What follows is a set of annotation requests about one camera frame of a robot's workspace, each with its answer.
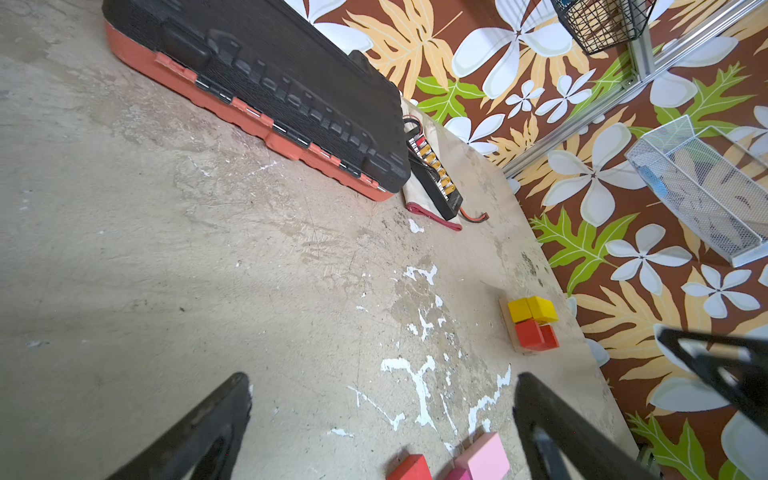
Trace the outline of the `pink rectangular block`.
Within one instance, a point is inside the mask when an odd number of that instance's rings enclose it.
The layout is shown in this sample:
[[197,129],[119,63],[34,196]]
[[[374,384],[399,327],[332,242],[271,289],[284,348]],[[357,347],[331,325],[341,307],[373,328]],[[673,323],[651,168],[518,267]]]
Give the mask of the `pink rectangular block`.
[[498,432],[482,434],[455,459],[454,465],[465,470],[472,480],[502,480],[510,471]]

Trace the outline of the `yellow rectangular block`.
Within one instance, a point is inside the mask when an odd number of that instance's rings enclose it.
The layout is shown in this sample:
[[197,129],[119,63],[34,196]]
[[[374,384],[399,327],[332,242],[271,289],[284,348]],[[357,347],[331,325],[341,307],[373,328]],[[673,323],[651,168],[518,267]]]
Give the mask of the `yellow rectangular block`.
[[559,320],[557,311],[552,301],[542,297],[533,296],[526,299],[531,313],[531,318],[541,325],[551,324]]

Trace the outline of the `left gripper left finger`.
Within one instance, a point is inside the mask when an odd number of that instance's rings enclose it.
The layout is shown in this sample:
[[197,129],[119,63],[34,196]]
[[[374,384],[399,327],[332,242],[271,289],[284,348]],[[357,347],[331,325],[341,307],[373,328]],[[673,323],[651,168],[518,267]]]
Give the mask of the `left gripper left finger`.
[[250,420],[252,394],[236,372],[112,479],[230,479]]

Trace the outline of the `red square block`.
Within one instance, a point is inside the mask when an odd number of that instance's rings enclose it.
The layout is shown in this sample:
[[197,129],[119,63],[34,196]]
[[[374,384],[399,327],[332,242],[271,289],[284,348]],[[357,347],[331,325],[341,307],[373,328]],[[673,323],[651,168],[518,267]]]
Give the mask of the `red square block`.
[[387,477],[387,480],[432,480],[426,458],[421,454],[406,457]]

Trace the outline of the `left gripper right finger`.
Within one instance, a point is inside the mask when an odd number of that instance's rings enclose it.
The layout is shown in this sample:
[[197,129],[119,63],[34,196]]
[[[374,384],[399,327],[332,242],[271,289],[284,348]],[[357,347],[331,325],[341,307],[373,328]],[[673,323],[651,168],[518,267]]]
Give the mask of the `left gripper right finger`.
[[533,479],[569,479],[569,466],[585,479],[654,477],[530,372],[518,375],[513,417]]

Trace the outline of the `red arch block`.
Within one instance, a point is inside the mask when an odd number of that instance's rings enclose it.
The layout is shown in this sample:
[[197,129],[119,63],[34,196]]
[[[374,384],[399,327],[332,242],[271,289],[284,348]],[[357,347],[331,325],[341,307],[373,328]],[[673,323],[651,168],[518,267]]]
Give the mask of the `red arch block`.
[[521,347],[526,350],[543,352],[560,346],[555,331],[549,324],[526,320],[516,323],[514,329]]

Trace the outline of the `natural wood block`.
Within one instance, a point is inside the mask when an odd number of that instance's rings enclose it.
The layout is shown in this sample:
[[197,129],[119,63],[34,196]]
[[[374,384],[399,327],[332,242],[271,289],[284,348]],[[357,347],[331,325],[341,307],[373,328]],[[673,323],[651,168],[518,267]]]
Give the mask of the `natural wood block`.
[[501,315],[504,319],[504,324],[507,330],[507,335],[511,342],[513,350],[519,355],[532,355],[533,351],[524,348],[519,341],[513,319],[508,309],[508,298],[505,295],[501,295],[498,300]]

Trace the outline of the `yellow arch block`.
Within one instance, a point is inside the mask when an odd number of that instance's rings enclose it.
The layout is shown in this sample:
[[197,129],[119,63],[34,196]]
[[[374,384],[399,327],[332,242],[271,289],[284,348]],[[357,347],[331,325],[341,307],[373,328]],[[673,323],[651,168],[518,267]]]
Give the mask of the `yellow arch block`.
[[526,298],[508,302],[507,308],[514,324],[522,323],[533,318],[531,308]]

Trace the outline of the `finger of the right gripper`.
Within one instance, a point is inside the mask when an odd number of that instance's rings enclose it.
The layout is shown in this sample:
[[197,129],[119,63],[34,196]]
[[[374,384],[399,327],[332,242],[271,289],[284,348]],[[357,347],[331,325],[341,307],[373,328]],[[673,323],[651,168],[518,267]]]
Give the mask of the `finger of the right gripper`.
[[655,339],[671,356],[767,431],[767,339],[663,327]]

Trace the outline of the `magenta rectangular block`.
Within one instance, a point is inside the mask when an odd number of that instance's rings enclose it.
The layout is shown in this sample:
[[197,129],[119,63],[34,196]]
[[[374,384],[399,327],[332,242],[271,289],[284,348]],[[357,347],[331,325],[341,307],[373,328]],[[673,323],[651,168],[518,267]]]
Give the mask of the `magenta rectangular block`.
[[444,480],[471,480],[471,474],[465,468],[455,467],[448,472]]

